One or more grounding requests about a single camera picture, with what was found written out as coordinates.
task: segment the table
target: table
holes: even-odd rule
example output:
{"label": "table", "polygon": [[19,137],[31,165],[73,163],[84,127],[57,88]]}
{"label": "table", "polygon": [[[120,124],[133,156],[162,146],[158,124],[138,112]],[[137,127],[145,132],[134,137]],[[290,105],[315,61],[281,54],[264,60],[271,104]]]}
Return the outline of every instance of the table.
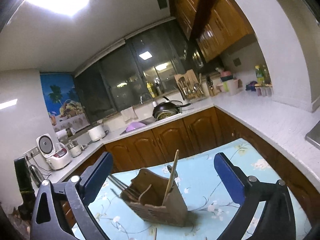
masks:
{"label": "table", "polygon": [[[188,218],[183,228],[151,224],[138,217],[121,199],[111,192],[116,188],[108,179],[89,209],[111,240],[152,240],[157,228],[157,240],[161,239],[217,239],[239,208],[233,203],[213,166],[213,158],[223,152],[235,166],[247,175],[256,176],[261,182],[275,183],[280,177],[267,161],[244,139],[237,139],[218,148],[181,159],[177,164],[175,179],[188,207]],[[167,164],[150,167],[156,174],[169,177]],[[139,170],[114,174],[126,184],[137,176]],[[297,239],[303,239],[311,225],[300,204],[290,192],[294,209]],[[243,237],[252,235],[263,210],[261,202]],[[72,228],[75,236],[84,239],[77,224]]]}

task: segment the silver thermos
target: silver thermos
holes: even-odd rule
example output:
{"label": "silver thermos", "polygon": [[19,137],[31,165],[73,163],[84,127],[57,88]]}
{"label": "silver thermos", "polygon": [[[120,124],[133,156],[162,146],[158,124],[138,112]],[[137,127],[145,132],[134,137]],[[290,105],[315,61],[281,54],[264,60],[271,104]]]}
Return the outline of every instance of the silver thermos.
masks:
{"label": "silver thermos", "polygon": [[36,186],[40,187],[40,184],[44,180],[44,177],[42,176],[39,169],[35,165],[31,164],[29,166],[29,171],[31,174],[31,178],[35,182]]}

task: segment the ceiling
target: ceiling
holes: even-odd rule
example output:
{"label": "ceiling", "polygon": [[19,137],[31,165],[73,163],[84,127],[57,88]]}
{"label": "ceiling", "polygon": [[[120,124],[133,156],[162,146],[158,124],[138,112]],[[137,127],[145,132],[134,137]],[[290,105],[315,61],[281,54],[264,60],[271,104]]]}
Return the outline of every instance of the ceiling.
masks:
{"label": "ceiling", "polygon": [[72,17],[25,1],[0,33],[0,70],[73,72],[104,47],[169,16],[157,0],[90,0]]}

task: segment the silver screw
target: silver screw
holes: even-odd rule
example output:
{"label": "silver screw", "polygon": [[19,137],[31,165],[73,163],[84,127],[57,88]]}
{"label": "silver screw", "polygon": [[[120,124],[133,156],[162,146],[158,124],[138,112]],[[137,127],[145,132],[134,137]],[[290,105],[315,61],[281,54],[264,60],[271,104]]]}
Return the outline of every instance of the silver screw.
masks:
{"label": "silver screw", "polygon": [[251,182],[256,182],[257,181],[257,178],[255,176],[249,176],[248,179]]}
{"label": "silver screw", "polygon": [[280,179],[280,180],[278,181],[278,183],[279,183],[279,185],[281,185],[281,186],[284,186],[284,185],[285,185],[285,182],[284,182],[284,180],[282,180],[282,179]]}
{"label": "silver screw", "polygon": [[45,179],[44,181],[42,181],[42,185],[43,186],[47,186],[49,184],[49,181],[47,179]]}
{"label": "silver screw", "polygon": [[79,176],[72,176],[72,177],[71,177],[71,182],[78,182],[79,179],[80,179]]}

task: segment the wooden utensil holder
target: wooden utensil holder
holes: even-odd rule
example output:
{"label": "wooden utensil holder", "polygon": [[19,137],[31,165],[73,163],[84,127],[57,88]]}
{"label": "wooden utensil holder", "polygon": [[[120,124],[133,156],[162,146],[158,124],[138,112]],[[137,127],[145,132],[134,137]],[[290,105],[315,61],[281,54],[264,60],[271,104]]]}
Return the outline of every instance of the wooden utensil holder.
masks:
{"label": "wooden utensil holder", "polygon": [[124,192],[120,194],[120,197],[145,221],[183,227],[188,208],[175,182],[162,205],[168,180],[142,168],[139,174],[131,180],[132,183],[129,186],[141,192],[139,202],[132,202]]}

